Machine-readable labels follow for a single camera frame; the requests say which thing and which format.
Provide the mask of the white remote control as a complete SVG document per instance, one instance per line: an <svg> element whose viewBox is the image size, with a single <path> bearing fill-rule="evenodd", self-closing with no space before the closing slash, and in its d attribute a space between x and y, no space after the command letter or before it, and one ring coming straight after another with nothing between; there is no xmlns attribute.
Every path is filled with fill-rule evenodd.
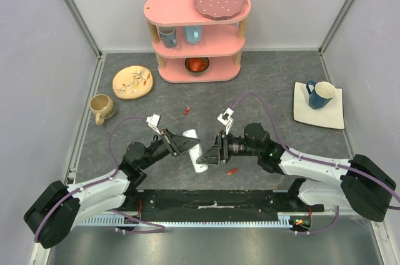
<svg viewBox="0 0 400 265"><path fill-rule="evenodd" d="M187 131L184 131L183 136L189 137L189 138L198 138L197 132L195 129L188 129ZM208 170L208 165L207 164L201 164L197 163L198 158L203 154L203 150L201 148L200 144L197 144L196 146L192 147L189 151L189 157L191 159L194 171L196 173L203 173L204 171Z"/></svg>

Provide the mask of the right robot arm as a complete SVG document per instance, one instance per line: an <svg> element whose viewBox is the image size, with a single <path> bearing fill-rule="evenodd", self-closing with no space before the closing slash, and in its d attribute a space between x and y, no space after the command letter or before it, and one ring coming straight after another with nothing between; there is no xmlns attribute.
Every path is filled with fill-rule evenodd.
<svg viewBox="0 0 400 265"><path fill-rule="evenodd" d="M329 159L303 154L273 140L259 123L250 123L243 136L220 131L214 144L196 160L220 165L233 156L254 156L269 173L301 176L299 189L286 195L287 206L300 211L316 204L351 208L371 221L384 220L396 183L366 156Z"/></svg>

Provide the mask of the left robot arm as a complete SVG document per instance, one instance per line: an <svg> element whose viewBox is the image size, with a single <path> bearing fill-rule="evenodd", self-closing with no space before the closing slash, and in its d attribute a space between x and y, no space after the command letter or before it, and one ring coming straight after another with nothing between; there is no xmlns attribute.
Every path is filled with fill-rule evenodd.
<svg viewBox="0 0 400 265"><path fill-rule="evenodd" d="M60 243L83 221L112 209L130 211L137 204L137 187L144 170L168 155L177 157L198 145L195 137L163 129L149 146L132 142L115 171L92 180L65 185L52 182L26 211L23 219L34 233L34 242L45 249Z"/></svg>

